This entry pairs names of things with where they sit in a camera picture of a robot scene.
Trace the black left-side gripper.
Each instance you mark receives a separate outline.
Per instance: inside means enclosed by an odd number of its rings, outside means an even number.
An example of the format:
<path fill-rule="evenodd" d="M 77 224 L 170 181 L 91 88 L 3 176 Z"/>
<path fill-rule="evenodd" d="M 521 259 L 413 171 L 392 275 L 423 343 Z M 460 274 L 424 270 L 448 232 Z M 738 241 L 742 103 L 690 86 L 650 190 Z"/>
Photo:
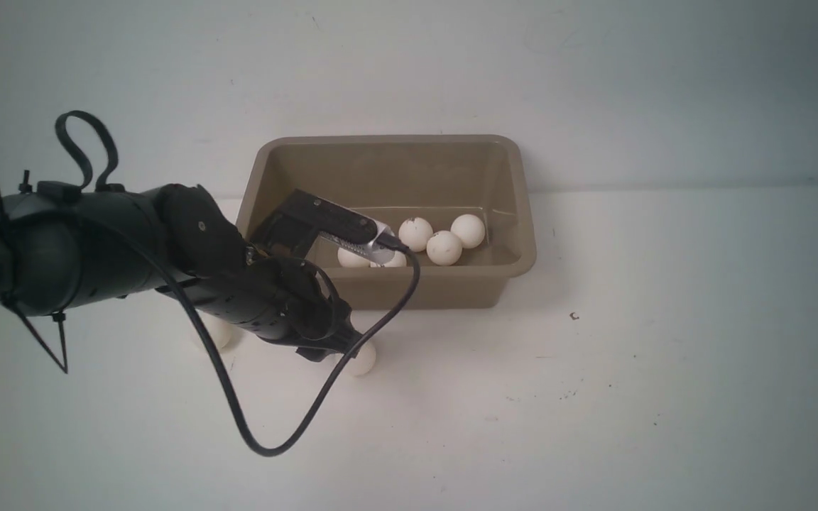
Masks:
<path fill-rule="evenodd" d="M 202 187 L 161 190 L 168 260 L 196 309 L 275 345 L 294 346 L 313 363 L 344 355 L 361 334 L 351 307 L 306 258 L 254 246 Z"/>

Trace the dark left-side robot arm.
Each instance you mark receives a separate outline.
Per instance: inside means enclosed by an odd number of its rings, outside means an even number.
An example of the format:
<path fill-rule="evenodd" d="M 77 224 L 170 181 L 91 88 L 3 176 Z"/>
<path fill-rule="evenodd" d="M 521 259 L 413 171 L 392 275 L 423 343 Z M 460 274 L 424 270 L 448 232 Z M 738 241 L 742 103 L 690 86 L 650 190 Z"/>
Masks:
<path fill-rule="evenodd" d="M 94 114 L 62 114 L 55 133 L 82 183 L 23 181 L 0 195 L 0 304 L 17 317 L 62 322 L 69 309 L 155 290 L 312 362 L 360 342 L 350 305 L 305 259 L 316 237 L 340 232 L 334 220 L 354 230 L 356 214 L 296 192 L 247 239 L 204 187 L 111 183 L 118 151 Z"/>

